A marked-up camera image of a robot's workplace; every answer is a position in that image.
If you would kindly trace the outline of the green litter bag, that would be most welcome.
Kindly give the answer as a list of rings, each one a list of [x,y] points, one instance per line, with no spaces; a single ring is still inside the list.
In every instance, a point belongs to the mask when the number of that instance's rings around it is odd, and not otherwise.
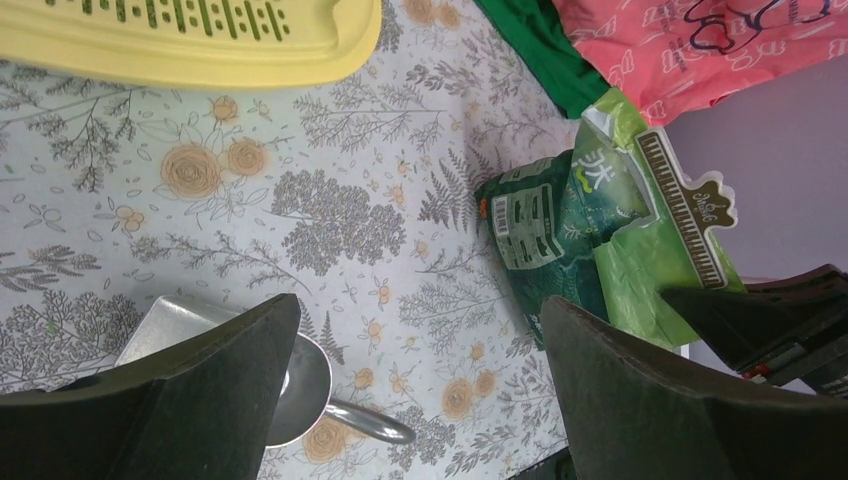
[[[571,149],[488,179],[475,200],[537,347],[551,296],[672,349],[697,334],[664,289],[744,290],[714,236],[737,223],[734,191],[716,171],[688,180],[618,89],[582,113]]]

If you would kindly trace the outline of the silver metal scoop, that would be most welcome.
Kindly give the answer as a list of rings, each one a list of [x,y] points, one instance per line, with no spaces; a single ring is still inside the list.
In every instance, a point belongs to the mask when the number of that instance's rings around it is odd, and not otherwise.
[[[176,296],[156,299],[118,355],[117,366],[131,363],[198,336],[234,318],[234,312]],[[374,410],[334,398],[332,368],[325,350],[300,333],[288,362],[266,446],[287,446],[333,419],[374,439],[395,445],[416,440],[415,431]]]

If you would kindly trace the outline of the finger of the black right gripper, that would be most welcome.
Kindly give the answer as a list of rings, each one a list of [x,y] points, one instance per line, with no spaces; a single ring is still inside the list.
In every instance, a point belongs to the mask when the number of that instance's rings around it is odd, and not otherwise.
[[[673,287],[661,297],[743,378],[800,380],[819,395],[846,396],[845,271],[826,264],[744,293]]]

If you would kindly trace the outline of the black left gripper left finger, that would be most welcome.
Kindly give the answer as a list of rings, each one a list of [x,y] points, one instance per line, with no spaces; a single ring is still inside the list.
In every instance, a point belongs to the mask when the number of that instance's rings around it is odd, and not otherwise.
[[[1,399],[5,479],[253,479],[300,323],[277,295],[155,354]]]

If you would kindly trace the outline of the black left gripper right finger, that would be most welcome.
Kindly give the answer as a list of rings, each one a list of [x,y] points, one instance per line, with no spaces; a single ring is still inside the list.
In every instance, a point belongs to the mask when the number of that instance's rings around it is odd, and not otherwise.
[[[540,321],[580,478],[846,477],[845,400],[721,373],[561,297]]]

